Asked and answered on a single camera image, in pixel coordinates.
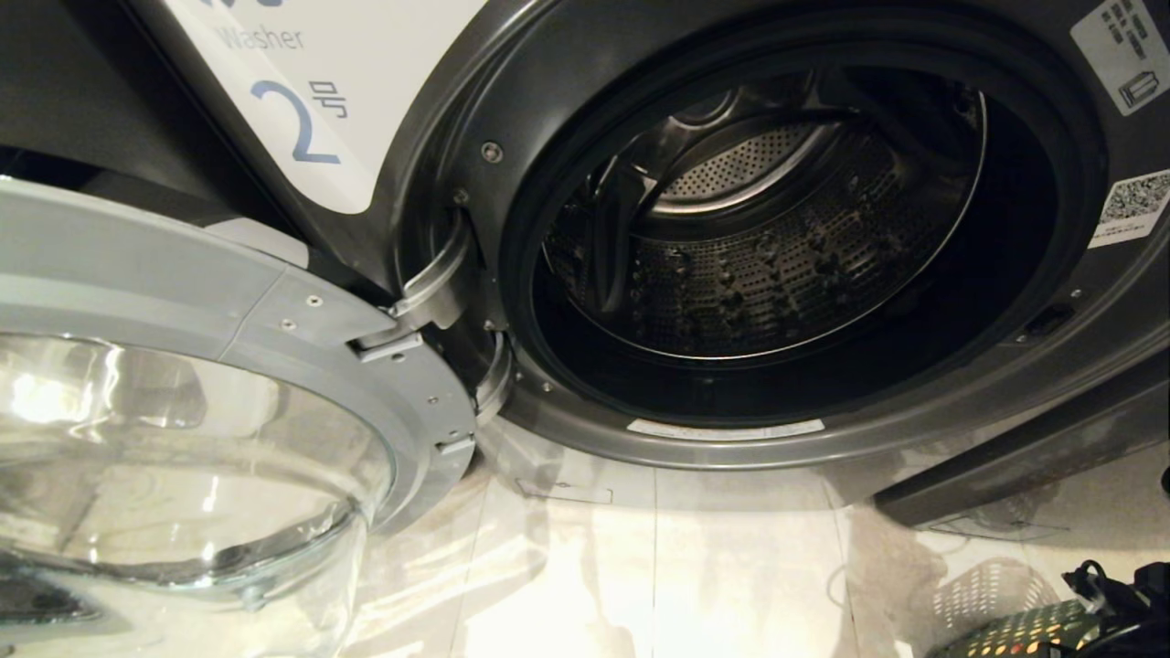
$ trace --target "white label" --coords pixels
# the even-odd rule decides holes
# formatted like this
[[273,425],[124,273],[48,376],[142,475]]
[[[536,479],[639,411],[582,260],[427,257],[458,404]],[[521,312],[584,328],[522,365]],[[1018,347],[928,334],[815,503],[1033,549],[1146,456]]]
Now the white label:
[[691,439],[696,441],[753,441],[758,439],[778,439],[780,437],[794,437],[819,432],[825,429],[825,424],[817,420],[805,420],[803,423],[790,423],[787,425],[775,425],[772,427],[749,427],[746,430],[707,430],[704,427],[680,427],[679,425],[666,425],[653,420],[634,420],[626,426],[631,432],[666,437],[669,439]]
[[1114,183],[1089,248],[1145,238],[1168,200],[1170,170]]
[[1142,0],[1106,0],[1069,33],[1122,115],[1170,84],[1170,53]]
[[486,0],[164,0],[281,172],[370,207],[390,143]]

